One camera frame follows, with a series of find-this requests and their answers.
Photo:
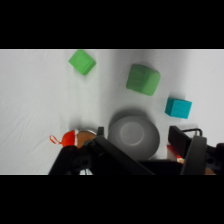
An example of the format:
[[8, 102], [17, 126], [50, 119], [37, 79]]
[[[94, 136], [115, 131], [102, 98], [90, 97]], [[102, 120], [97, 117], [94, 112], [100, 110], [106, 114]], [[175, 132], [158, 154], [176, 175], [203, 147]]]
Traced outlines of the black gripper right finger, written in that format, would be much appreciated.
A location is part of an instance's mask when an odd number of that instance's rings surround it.
[[224, 143], [208, 145], [201, 129], [181, 130], [170, 126], [168, 142], [169, 147], [184, 160], [182, 175], [202, 175], [206, 169], [224, 175]]

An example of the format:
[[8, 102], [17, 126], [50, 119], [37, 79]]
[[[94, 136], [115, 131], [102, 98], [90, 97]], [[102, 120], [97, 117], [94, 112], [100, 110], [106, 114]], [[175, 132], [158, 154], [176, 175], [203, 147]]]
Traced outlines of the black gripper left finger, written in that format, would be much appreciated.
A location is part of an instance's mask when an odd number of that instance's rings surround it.
[[54, 136], [50, 141], [62, 146], [50, 175], [79, 175], [89, 170], [93, 175], [153, 175], [140, 162], [133, 160], [104, 137], [104, 128], [99, 127], [93, 137], [78, 146], [80, 131], [67, 132], [61, 141]]

